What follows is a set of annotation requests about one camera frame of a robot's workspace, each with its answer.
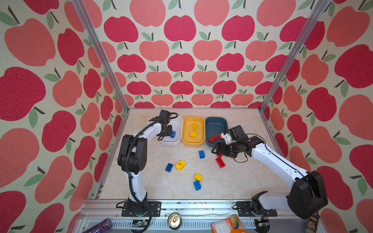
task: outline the yellow bin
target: yellow bin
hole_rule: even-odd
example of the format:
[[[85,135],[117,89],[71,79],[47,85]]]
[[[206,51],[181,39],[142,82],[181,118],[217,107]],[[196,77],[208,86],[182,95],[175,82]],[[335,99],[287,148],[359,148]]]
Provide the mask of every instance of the yellow bin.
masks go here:
[[[198,126],[197,138],[191,138],[190,133],[193,132],[192,124],[196,123]],[[206,139],[205,134],[205,119],[202,117],[188,116],[183,120],[183,130],[181,140],[188,147],[200,147]]]

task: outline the white bin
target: white bin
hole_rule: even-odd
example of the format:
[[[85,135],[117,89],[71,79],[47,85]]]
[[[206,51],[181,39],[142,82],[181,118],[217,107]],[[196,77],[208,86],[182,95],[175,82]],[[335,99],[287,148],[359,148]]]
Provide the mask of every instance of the white bin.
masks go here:
[[[177,146],[181,140],[181,131],[183,126],[183,118],[178,116],[175,119],[171,119],[168,125],[172,125],[172,131],[176,132],[174,138],[170,136],[164,137],[162,141],[159,141],[164,146]]]

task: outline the wall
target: wall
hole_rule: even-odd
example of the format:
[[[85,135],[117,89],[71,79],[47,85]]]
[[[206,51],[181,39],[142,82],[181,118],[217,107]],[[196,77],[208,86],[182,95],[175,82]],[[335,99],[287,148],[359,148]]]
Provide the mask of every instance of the wall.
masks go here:
[[[103,15],[97,35],[107,51],[116,50],[116,57],[108,57],[117,77],[127,79],[121,87],[131,108],[259,107],[314,5],[303,0],[95,2]],[[295,63],[289,76],[299,70]]]
[[[298,54],[300,74],[273,96],[269,124],[288,160],[323,175],[327,232],[373,232],[372,1],[334,2],[317,23],[321,44]]]
[[[0,3],[1,233],[71,232],[122,116],[72,3],[38,3]]]

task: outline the white marble surface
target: white marble surface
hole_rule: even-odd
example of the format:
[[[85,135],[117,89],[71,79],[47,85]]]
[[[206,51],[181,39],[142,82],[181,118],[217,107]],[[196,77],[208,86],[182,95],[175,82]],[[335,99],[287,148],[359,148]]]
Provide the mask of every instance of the white marble surface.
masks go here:
[[[273,148],[258,110],[255,109],[166,109],[179,116],[223,117],[232,128],[241,125],[246,133],[262,136]],[[140,131],[160,109],[131,109],[123,135]],[[144,173],[144,186],[149,199],[250,199],[258,192],[286,192],[290,188],[269,168],[249,157],[245,163],[236,163],[223,156],[225,167],[220,169],[206,143],[201,147],[187,147],[181,141],[176,147],[162,146],[157,138],[148,142],[148,159]],[[204,150],[200,159],[198,151]],[[126,199],[129,196],[128,180],[117,164],[119,147],[116,150],[100,199]],[[243,153],[236,160],[244,161]],[[178,171],[176,163],[184,160],[186,167]],[[165,171],[168,163],[173,164],[171,173]],[[203,176],[202,188],[195,190],[195,174]]]

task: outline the orange package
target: orange package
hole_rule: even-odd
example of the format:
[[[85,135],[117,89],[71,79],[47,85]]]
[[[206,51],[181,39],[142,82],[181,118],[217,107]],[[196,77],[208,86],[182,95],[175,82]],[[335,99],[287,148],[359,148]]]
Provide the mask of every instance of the orange package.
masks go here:
[[[247,233],[237,214],[211,224],[212,233]]]

